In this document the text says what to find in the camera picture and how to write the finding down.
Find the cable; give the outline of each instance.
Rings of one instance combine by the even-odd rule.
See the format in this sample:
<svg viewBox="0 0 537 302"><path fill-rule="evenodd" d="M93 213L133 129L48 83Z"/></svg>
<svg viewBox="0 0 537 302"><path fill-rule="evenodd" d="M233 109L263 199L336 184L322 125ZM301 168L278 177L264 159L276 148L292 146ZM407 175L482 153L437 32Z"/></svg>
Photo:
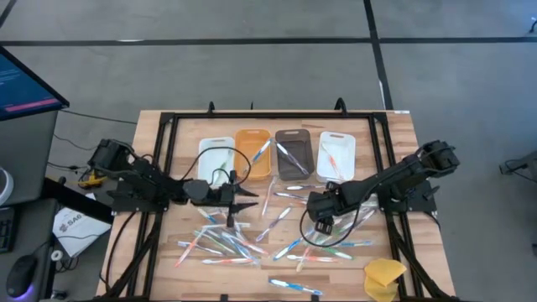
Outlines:
<svg viewBox="0 0 537 302"><path fill-rule="evenodd" d="M50 161L47 162L47 165L53 167L53 168L57 168L57 169L68 169L70 171L76 171L78 169L84 169L85 167L80 167L80 166L77 166L77 165L70 165L70 166L65 166L65 165L61 165L61 164L54 164L54 163L51 163Z"/></svg>
<svg viewBox="0 0 537 302"><path fill-rule="evenodd" d="M89 118L95 118L95 119L100 119L100 120L103 120L103 121L109 121L109 122L122 122L122 123L126 123L126 124L131 124L131 125L136 125L137 123L135 122L130 122L130 121L123 121L123 120L118 120L118 119L115 119L115 118L109 118L109 117L98 117L98 116L92 116L90 114L84 114L84 113L78 113L78 112L72 112L72 111L68 111L68 110L60 110L60 112L65 112L65 113L69 113L69 114L73 114L73 115L77 115L77 116L80 116L80 117L89 117Z"/></svg>
<svg viewBox="0 0 537 302"><path fill-rule="evenodd" d="M131 219L133 219L134 214L136 214L136 212L131 213L131 215L129 215L127 217L127 220L123 223L123 225L119 229L119 232L117 233L116 239L114 240L114 243L112 244L112 249L110 250L110 254L108 255L107 271L105 272L105 275L104 275L104 277L105 277L104 284L110 284L110 267L112 266L112 258L114 256L114 252L116 250L117 242L119 241L119 237L123 233L123 230L127 226L128 222Z"/></svg>
<svg viewBox="0 0 537 302"><path fill-rule="evenodd" d="M101 273L99 273L99 279L104 283L104 286L107 289L107 292L110 291L110 284L107 283L107 281L102 277Z"/></svg>
<svg viewBox="0 0 537 302"><path fill-rule="evenodd" d="M81 147L79 145L77 145L76 143L73 143L71 142L69 139L67 138L61 138L59 137L58 135L56 135L56 133L54 133L54 137L60 141L64 141L64 142L67 142L67 143L70 143L71 145L73 145L73 147L75 148L78 148L78 149L81 149L81 150L85 150L85 151L92 151L92 150L95 150L97 147L99 147L99 145L95 146L95 147L91 147L91 148L84 148L84 147Z"/></svg>
<svg viewBox="0 0 537 302"><path fill-rule="evenodd" d="M60 268L56 268L56 273L65 273L74 270L78 266L79 261L80 259L78 257L61 259L60 261L58 261L58 263L60 263Z"/></svg>
<svg viewBox="0 0 537 302"><path fill-rule="evenodd" d="M227 176L227 181L231 181L231 176L229 176L228 172L225 171L224 169L222 168L218 168L218 169L214 169L214 171L212 171L212 176L211 176L211 183L209 185L212 185L213 182L215 181L215 172L217 171L221 171L221 172L224 172L224 174Z"/></svg>
<svg viewBox="0 0 537 302"><path fill-rule="evenodd" d="M89 237L99 237L101 236L102 234L91 234L91 235L87 235L87 236L84 236L84 237L77 237L77 236L60 236L60 237L57 237L56 239L60 239L60 238L73 238L73 239L80 239L80 240L84 240L84 239L87 239ZM40 248L42 248L45 244L47 243L50 243L50 240L47 240L41 244L39 244L35 250L32 252L32 255L35 254L35 252L37 252Z"/></svg>
<svg viewBox="0 0 537 302"><path fill-rule="evenodd" d="M246 159L246 163L248 164L248 172L246 173L246 175L244 176L244 178L242 180L240 180L239 182L236 183L236 185L240 185L241 183L243 183L244 181L246 181L246 179L248 178L248 176L250 175L250 171L252 170L252 165L250 164L250 160L248 159L248 157L246 155L244 155L243 152L233 148L233 147L225 147L225 146L222 146L222 147L210 147L210 148L207 148L203 151L201 151L198 156L196 156L196 158L194 159L194 162L192 163L192 165L188 168L188 170L186 170L186 173L185 175L180 179L180 180L184 180L186 178L186 176L192 171L192 169L194 169L194 166L196 165L196 163L198 162L198 159L200 159L201 155L203 155L203 153L209 151L209 150L215 150L215 149L228 149L228 150L233 150L239 154L241 154L244 159Z"/></svg>
<svg viewBox="0 0 537 302"><path fill-rule="evenodd" d="M437 150L434 150L428 154L426 154L425 156L421 156L420 157L420 152L421 150L423 150L423 147L420 147L418 148L418 150L416 150L416 152L414 152L414 155L418 156L420 161L421 160L424 160L428 157L430 157L432 154L436 154L436 153L439 153L441 151L444 151L444 150L447 150L447 149L454 149L454 147L452 146L448 146L448 147L444 147L444 148L439 148ZM395 169L394 171L392 171L391 173L388 173L386 174L383 178L381 179L378 179L377 182L375 182L366 192L366 194L364 194L364 196L362 197L362 200L360 200L360 202L358 203L359 205L361 205L365 200L366 200L366 197L369 197L372 193L373 190L375 190L375 188L377 188L377 186L379 186L382 182L384 182L385 180L387 180L388 178L392 177L394 174L397 174L399 172L401 172L403 169L407 169L409 167L409 163L405 162L405 165L404 165L404 168L402 169ZM456 167L451 167L447 170L453 170L455 169ZM431 171L434 171L434 172L444 172L445 170L436 170L436 169L430 169ZM306 209L304 211L304 213L302 213L302 217L300 218L300 224L299 224L299 231L300 231L300 235L302 236L302 238L304 238L304 241L308 242L309 244L311 244L312 246L314 247L333 247L341 242L343 242L345 239L347 239L347 237L349 237L349 235L351 235L352 233L352 230L354 229L354 227L356 226L356 221L358 220L358 214L360 213L359 209L356 211L356 215L354 216L354 221L352 222L352 226L349 227L349 230L345 233L345 235L343 235L342 238L338 239L337 241L331 243L331 244L317 244L317 243L313 243L311 242L308 238L305 237L305 234L304 234L304 231L302 230L302 224L304 222L304 217L305 217L305 214L308 212L308 210Z"/></svg>
<svg viewBox="0 0 537 302"><path fill-rule="evenodd" d="M436 219L435 215L433 214L433 212L427 212L425 211L424 212L427 216L429 216L430 218L432 218L432 220L435 221L436 225L438 226L438 229L440 230L441 227L440 227L440 222L438 221L438 219Z"/></svg>
<svg viewBox="0 0 537 302"><path fill-rule="evenodd" d="M517 171L513 170L511 167L509 167L508 163L512 163L512 162L515 162L515 161L518 161L518 160L510 159L510 160L506 160L505 163L503 163L503 164L505 164L505 167L508 169L508 172L511 172L511 173L513 173L515 175L518 175L518 176L522 177L525 180L529 180L531 182L537 183L537 180L534 180L534 179L532 179L532 178L530 178L530 177L528 177L526 175L520 174L519 172L517 172Z"/></svg>

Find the black tape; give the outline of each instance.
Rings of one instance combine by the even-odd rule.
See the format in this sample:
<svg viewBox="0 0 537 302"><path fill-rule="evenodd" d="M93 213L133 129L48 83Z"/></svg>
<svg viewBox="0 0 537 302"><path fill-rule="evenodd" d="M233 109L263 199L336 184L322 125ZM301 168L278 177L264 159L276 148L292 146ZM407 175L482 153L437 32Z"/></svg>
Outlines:
<svg viewBox="0 0 537 302"><path fill-rule="evenodd" d="M8 5L6 5L6 8L3 10L2 14L0 15L0 29L2 28L3 24L6 23L6 19L8 18L9 14L13 10L13 7L15 6L15 3L17 0L9 0Z"/></svg>
<svg viewBox="0 0 537 302"><path fill-rule="evenodd" d="M235 38L235 39L125 39L125 40L32 40L0 41L1 46L174 46L174 45L261 45L261 44L364 44L370 38Z"/></svg>
<svg viewBox="0 0 537 302"><path fill-rule="evenodd" d="M371 36L371 46L373 47L375 65L377 66L378 80L382 83L380 89L383 94L384 109L393 110L394 104L392 103L392 95L389 92L388 76L386 75L386 69L384 68L383 52L380 49L377 25L375 24L371 0L363 0L363 6L365 7L366 16L368 17L369 34Z"/></svg>

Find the desk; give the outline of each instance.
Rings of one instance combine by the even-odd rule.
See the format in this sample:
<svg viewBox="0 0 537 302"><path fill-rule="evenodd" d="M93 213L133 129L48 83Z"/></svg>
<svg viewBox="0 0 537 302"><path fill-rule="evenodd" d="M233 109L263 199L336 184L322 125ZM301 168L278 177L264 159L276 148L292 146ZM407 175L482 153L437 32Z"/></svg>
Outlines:
<svg viewBox="0 0 537 302"><path fill-rule="evenodd" d="M138 154L151 154L153 152L160 113L160 111L141 112L133 140L133 147ZM408 113L387 112L387 118L394 152L396 159L399 161L418 148L414 127ZM371 174L377 173L368 121L357 119L267 120L250 118L180 120L170 175L176 179L182 176L197 155L198 143L202 138L233 137L234 133L242 128L264 128L273 135L281 129L308 129L311 134L315 160L319 137L323 131L348 133L357 140L355 180L362 180ZM388 166L388 159L381 133L382 131L379 131L378 138L383 150L384 167L386 167ZM272 152L272 159L276 159L276 151L273 149ZM164 164L164 153L165 148L163 148L160 155L162 159L161 165ZM278 171L276 160L273 161L272 171L273 174ZM190 176L196 177L196 172L193 172ZM243 184L243 188L259 194L257 201L262 203L269 181L269 179L247 181ZM282 191L287 184L296 183L279 182L275 186L275 191ZM310 177L309 183L316 183L314 175ZM285 198L271 198L267 214L262 220L259 219L261 206L239 213L237 215L238 221L252 223L250 228L243 230L246 237L253 240L291 201ZM300 209L293 209L261 241L259 246L273 253L299 237L298 221L303 210L303 206ZM110 253L112 242L127 216L128 213L121 214L114 220L107 257ZM140 215L137 214L129 222L119 240L112 260L112 281L121 275L132 258L139 217ZM441 289L448 294L455 294L437 225L428 216L421 213L409 213L409 221L417 258ZM350 237L351 239L374 240L372 247L346 249L347 253L355 257L353 261L342 260L341 263L336 264L307 263L301 273L296 273L296 263L287 259L273 262L272 258L268 257L263 258L261 268L208 266L201 264L200 260L202 258L212 258L212 256L196 250L181 264L180 268L174 268L176 259L184 250L176 246L176 241L190 241L193 238L192 231L206 223L206 220L193 206L170 205L168 212L164 214L164 222L160 233L151 299L219 300L220 294L229 294L230 300L310 299L307 294L270 286L268 278L275 278L323 290L325 295L321 297L321 300L370 300L363 289L363 268L375 258L391 258L386 223L383 214L378 213ZM295 253L300 254L301 251L303 251L303 247L297 247ZM104 263L102 273L106 270L107 258ZM145 275L144 264L146 262L140 266L136 294L142 293ZM409 294L412 294L410 278L406 278L406 280ZM104 291L104 284L100 284L97 294L103 294Z"/></svg>

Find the black metal frame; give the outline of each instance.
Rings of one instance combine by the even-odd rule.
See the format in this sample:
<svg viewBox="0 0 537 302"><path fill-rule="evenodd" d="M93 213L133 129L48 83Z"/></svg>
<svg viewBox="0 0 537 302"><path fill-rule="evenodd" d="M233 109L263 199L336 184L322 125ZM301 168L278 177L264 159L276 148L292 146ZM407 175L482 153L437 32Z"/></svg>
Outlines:
<svg viewBox="0 0 537 302"><path fill-rule="evenodd" d="M215 106L213 102L209 104L209 109L206 112L163 112L160 115L159 119L159 130L157 132L157 139L154 145L154 158L159 160L160 152L162 149L162 144L164 141L164 130L168 123L171 122L171 129L169 131L169 140L168 146L166 149L166 157L164 161L164 172L169 174L173 153L175 150L175 139L177 137L177 128L179 127L180 119L197 119L197 118L261 118L261 119L272 119L272 118L322 118L322 119L366 119L369 123L369 130L372 139L373 153L375 158L375 163L377 165L377 170L381 171L383 169L383 160L380 148L380 142L378 139L377 132L377 123L380 123L383 131L383 140L385 142L385 147L388 155L388 163L390 165L395 164L395 155L394 149L390 137L388 119L386 112L349 112L345 102L340 98L336 102L334 112L214 112ZM399 250L404 254L404 256L409 259L411 264L410 272L412 275L415 297L408 296L405 286L404 277L401 276L398 278L399 283L399 297L404 300L414 300L415 299L427 299L424 298L423 289L421 284L431 291L431 289L437 289L434 282L429 278L425 270L421 267L414 255L414 245L412 243L412 235L410 233L410 226L408 217L405 213L399 214L400 222L403 231L403 238L399 235L395 227L394 216L391 212L385 212L386 222L387 222L387 231L390 241L390 249L392 251L392 256L394 259L400 260ZM136 258L134 262L137 262L139 259L143 258L145 252L149 252L149 262L146 268L146 277L143 283L143 298L149 299L151 288L153 285L153 276L154 276L154 266L156 262L156 254L159 246L159 234L162 224L163 213L158 213L155 216L155 221L151 235L154 237L144 239L145 233L147 231L147 221L149 214L142 214L142 220L138 229L138 238L136 244L135 255ZM137 272L132 272L130 269L132 277L128 281L128 292L127 297L134 297L134 290L136 287L136 277ZM431 292L433 298L447 298L444 295L439 295ZM226 294L221 296L221 301L227 301L228 297ZM311 300L318 300L318 297L312 296Z"/></svg>

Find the computer monitor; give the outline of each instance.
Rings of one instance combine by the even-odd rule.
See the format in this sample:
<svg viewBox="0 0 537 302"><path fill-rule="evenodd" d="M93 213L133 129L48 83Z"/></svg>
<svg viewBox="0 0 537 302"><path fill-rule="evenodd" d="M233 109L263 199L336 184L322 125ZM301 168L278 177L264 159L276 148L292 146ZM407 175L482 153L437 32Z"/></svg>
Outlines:
<svg viewBox="0 0 537 302"><path fill-rule="evenodd" d="M64 97L0 46L0 121L68 106Z"/></svg>

